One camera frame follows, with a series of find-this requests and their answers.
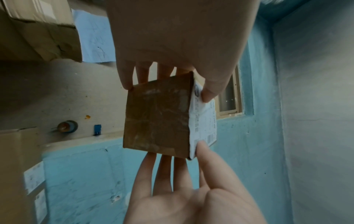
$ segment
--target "turquoise wall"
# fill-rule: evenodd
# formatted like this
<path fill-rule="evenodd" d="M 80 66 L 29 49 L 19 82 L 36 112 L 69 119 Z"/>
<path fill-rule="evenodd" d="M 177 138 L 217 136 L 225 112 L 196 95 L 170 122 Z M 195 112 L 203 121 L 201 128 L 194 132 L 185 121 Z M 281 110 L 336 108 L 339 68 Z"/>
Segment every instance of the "turquoise wall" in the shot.
<path fill-rule="evenodd" d="M 219 120 L 212 149 L 234 169 L 270 224 L 292 224 L 272 32 L 260 18 L 240 69 L 246 115 Z M 122 139 L 44 154 L 50 223 L 122 223 L 144 156 L 123 149 Z M 197 160 L 188 167 L 198 187 Z"/>

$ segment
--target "small cardboard box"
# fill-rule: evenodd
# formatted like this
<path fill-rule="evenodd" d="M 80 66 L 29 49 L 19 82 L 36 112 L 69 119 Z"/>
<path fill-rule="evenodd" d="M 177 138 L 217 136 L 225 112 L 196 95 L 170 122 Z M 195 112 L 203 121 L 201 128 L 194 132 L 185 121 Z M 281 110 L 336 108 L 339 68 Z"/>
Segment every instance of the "small cardboard box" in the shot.
<path fill-rule="evenodd" d="M 67 0 L 0 0 L 0 60 L 81 62 Z"/>
<path fill-rule="evenodd" d="M 199 140 L 216 141 L 215 101 L 203 103 L 193 72 L 128 92 L 123 147 L 193 159 Z"/>
<path fill-rule="evenodd" d="M 46 224 L 44 166 L 37 128 L 0 131 L 0 223 Z"/>

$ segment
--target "large cardboard box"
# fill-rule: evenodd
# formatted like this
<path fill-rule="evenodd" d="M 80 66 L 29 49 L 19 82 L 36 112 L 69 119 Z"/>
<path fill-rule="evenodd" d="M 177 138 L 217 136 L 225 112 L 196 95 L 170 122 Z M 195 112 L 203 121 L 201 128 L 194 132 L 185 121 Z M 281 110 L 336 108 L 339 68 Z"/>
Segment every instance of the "large cardboard box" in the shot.
<path fill-rule="evenodd" d="M 82 61 L 67 0 L 0 0 L 0 59 Z"/>
<path fill-rule="evenodd" d="M 37 128 L 0 131 L 0 223 L 45 224 L 48 210 Z"/>
<path fill-rule="evenodd" d="M 199 140 L 216 141 L 215 101 L 203 103 L 193 72 L 128 92 L 123 147 L 193 159 Z"/>

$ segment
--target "hand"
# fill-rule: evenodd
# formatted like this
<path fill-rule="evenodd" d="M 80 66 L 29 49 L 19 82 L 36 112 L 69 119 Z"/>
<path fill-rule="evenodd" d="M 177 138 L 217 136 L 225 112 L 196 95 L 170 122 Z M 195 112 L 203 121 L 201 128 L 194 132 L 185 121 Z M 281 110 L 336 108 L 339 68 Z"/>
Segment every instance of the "hand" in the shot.
<path fill-rule="evenodd" d="M 125 89 L 194 69 L 205 78 L 204 102 L 226 87 L 251 32 L 260 0 L 107 0 L 117 70 Z"/>
<path fill-rule="evenodd" d="M 192 187 L 185 159 L 162 156 L 153 193 L 156 154 L 148 153 L 136 176 L 124 224 L 266 224 L 258 206 L 233 170 L 205 142 L 197 145 L 199 189 Z"/>

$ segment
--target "white wall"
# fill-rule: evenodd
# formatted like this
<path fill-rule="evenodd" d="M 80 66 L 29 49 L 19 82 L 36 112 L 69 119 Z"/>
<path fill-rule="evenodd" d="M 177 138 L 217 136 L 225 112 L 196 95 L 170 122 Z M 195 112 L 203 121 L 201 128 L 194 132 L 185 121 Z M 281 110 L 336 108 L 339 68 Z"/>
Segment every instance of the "white wall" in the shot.
<path fill-rule="evenodd" d="M 353 224 L 354 1 L 310 1 L 274 41 L 295 223 Z"/>

